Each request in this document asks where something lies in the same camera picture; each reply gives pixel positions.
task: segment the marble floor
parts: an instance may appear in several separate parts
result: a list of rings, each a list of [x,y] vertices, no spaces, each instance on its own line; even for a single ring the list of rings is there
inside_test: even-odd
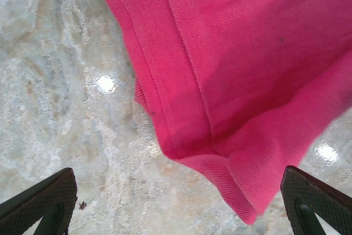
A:
[[[0,202],[74,169],[71,235],[291,234],[281,196],[253,226],[168,161],[134,102],[134,72],[104,0],[0,0]],[[300,168],[352,195],[352,111]]]

